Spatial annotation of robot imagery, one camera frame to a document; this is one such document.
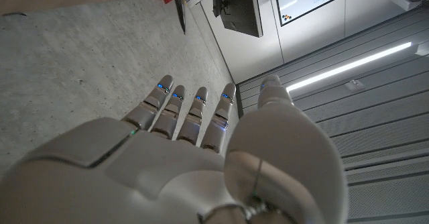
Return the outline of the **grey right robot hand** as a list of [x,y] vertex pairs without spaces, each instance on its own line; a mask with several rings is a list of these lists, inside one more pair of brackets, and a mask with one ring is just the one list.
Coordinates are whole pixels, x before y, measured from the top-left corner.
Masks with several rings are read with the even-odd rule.
[[345,223],[348,191],[330,138],[276,75],[229,129],[228,84],[201,130],[207,89],[182,125],[167,75],[124,118],[88,121],[25,155],[1,180],[2,223]]

